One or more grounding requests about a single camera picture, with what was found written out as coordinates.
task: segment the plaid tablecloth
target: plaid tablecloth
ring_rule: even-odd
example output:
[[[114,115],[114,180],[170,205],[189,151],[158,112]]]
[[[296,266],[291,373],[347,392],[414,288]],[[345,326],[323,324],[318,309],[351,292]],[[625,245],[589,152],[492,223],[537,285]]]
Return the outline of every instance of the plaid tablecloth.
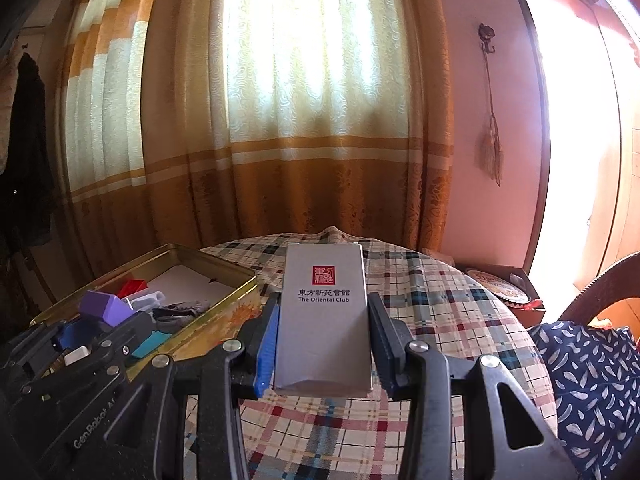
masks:
[[[424,254],[335,227],[319,234],[279,234],[238,240],[204,249],[256,271],[260,293],[282,286],[289,242],[358,242],[362,245],[367,290],[378,292],[389,314],[407,323],[418,339],[464,358],[497,355],[512,371],[549,425],[556,430],[556,405],[548,374],[535,345],[514,315],[467,275]],[[255,480],[391,480],[398,473],[409,402],[389,401],[374,377],[367,399],[281,397],[267,390],[246,400],[242,430]],[[197,398],[188,402],[185,478],[196,478]],[[463,477],[462,402],[453,399],[452,466]]]

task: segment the decorative plate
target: decorative plate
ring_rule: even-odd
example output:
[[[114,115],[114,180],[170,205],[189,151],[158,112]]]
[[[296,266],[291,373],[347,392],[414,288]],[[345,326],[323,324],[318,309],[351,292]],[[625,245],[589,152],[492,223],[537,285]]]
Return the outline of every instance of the decorative plate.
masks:
[[[528,294],[520,290],[517,286],[498,278],[498,276],[475,269],[469,269],[466,273],[501,300],[512,301],[513,303],[519,304],[529,303],[530,301]]]

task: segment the wall hook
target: wall hook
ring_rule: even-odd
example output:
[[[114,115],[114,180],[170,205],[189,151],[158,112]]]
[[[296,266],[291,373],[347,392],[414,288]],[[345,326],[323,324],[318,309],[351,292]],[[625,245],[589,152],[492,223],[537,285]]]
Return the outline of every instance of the wall hook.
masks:
[[[495,37],[495,31],[489,27],[489,25],[480,23],[480,27],[478,27],[478,36],[480,36],[480,40],[482,40],[482,50],[487,54],[493,54],[495,52],[495,47],[491,45],[491,40]]]

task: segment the orange curtain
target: orange curtain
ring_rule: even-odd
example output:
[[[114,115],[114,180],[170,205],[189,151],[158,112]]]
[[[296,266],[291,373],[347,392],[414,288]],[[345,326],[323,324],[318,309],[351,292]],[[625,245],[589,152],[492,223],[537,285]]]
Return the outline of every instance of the orange curtain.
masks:
[[[404,17],[425,10],[402,1],[156,0],[142,131],[162,236],[209,246],[336,225],[438,249],[452,157],[444,19],[430,0],[439,16],[418,38]],[[414,62],[438,72],[425,90]]]
[[[82,0],[59,138],[94,274],[161,243],[329,225],[439,249],[452,161],[439,2]]]
[[[94,276],[155,248],[140,133],[153,0],[79,0],[58,89],[67,218]]]

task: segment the white block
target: white block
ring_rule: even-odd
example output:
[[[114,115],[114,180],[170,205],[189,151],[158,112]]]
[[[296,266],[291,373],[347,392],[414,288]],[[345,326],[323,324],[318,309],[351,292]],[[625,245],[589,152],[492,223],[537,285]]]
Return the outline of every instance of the white block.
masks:
[[[89,352],[89,349],[86,346],[76,348],[72,352],[69,352],[67,355],[65,355],[65,366],[69,366],[71,363],[75,363],[76,361],[87,357],[90,353],[91,352]]]
[[[369,317],[360,244],[289,244],[274,389],[302,397],[366,397]]]

